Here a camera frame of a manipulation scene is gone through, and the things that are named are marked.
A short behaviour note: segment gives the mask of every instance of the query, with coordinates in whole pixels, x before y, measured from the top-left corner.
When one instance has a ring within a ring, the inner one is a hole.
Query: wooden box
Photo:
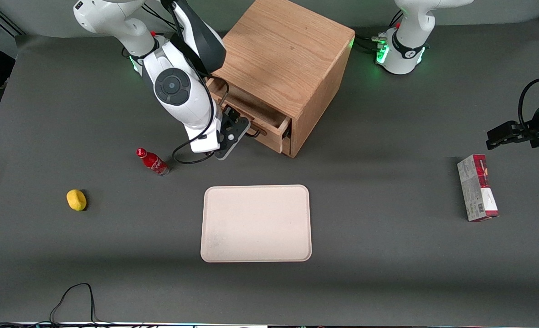
[[[354,31],[288,0],[256,0],[223,38],[214,73],[231,86],[226,104],[251,119],[249,133],[295,157],[336,95]],[[223,83],[209,81],[219,101]]]

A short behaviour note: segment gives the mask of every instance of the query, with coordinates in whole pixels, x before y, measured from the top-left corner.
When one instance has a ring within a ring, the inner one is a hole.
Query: red and white box
[[[467,220],[481,222],[500,216],[488,184],[486,155],[472,155],[457,164],[466,202]]]

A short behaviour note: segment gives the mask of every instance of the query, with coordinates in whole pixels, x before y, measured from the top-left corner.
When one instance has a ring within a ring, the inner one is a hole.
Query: coca-cola bottle
[[[144,148],[138,148],[136,155],[142,159],[142,162],[144,162],[144,165],[146,165],[147,168],[154,171],[159,176],[165,176],[170,172],[168,164],[153,152],[147,152]]]

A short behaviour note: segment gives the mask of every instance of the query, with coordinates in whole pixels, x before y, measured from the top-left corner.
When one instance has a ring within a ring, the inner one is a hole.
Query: open drawer
[[[224,83],[218,79],[210,79],[207,86],[213,99],[219,103],[225,94]],[[248,133],[256,134],[259,131],[257,141],[278,153],[283,153],[285,148],[285,154],[290,155],[290,138],[286,138],[286,135],[292,122],[291,118],[232,85],[222,110],[227,105],[251,121]]]

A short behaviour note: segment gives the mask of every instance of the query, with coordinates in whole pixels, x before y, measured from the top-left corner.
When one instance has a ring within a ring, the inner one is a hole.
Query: drawer handle
[[[261,130],[259,129],[259,130],[257,130],[257,132],[256,132],[255,134],[245,133],[245,135],[246,135],[247,137],[257,138],[257,137],[259,137],[260,133],[261,133]]]

